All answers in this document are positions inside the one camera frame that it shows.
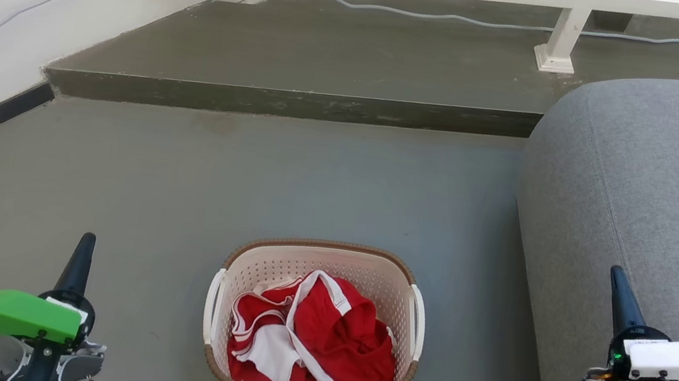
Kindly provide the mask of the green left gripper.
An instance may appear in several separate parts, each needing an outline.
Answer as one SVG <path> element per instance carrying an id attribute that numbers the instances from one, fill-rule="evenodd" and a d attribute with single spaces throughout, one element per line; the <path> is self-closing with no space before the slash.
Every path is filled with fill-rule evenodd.
<path id="1" fill-rule="evenodd" d="M 85 295 L 95 244 L 96 235 L 85 232 L 61 272 L 55 291 Z M 50 296 L 42 298 L 24 291 L 0 289 L 0 336 L 72 346 L 91 331 L 95 313 L 87 302 L 70 306 Z"/>

